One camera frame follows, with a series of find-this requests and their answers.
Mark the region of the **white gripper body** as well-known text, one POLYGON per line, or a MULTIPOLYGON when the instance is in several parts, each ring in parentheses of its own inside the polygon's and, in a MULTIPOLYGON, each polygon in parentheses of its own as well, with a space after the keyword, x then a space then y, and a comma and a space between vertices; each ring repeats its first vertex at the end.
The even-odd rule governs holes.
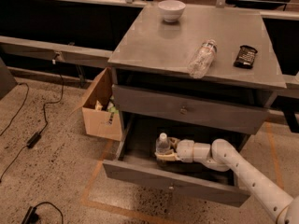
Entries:
POLYGON ((176 152, 178 159, 182 162, 191 163, 193 162, 193 140, 181 140, 178 142, 176 152))

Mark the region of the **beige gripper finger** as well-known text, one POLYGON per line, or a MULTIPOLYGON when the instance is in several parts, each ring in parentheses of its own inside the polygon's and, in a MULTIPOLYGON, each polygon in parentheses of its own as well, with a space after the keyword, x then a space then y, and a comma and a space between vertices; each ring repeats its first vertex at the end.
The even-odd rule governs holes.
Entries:
POLYGON ((169 154, 155 153, 155 156, 158 160, 161 160, 161 161, 179 161, 178 154, 175 152, 171 152, 169 154))
POLYGON ((179 143, 179 139, 175 138, 175 137, 170 137, 169 138, 169 143, 171 147, 177 147, 178 143, 179 143))

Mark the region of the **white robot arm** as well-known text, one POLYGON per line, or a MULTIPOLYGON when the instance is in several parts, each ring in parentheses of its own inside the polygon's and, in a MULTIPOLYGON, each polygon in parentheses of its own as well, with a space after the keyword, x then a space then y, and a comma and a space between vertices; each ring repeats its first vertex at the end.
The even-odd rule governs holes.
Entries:
POLYGON ((299 224, 299 197, 289 195, 246 161, 224 139, 206 144, 188 139, 179 140, 161 133, 156 139, 155 156, 160 161, 199 162, 220 172, 231 169, 276 224, 299 224))

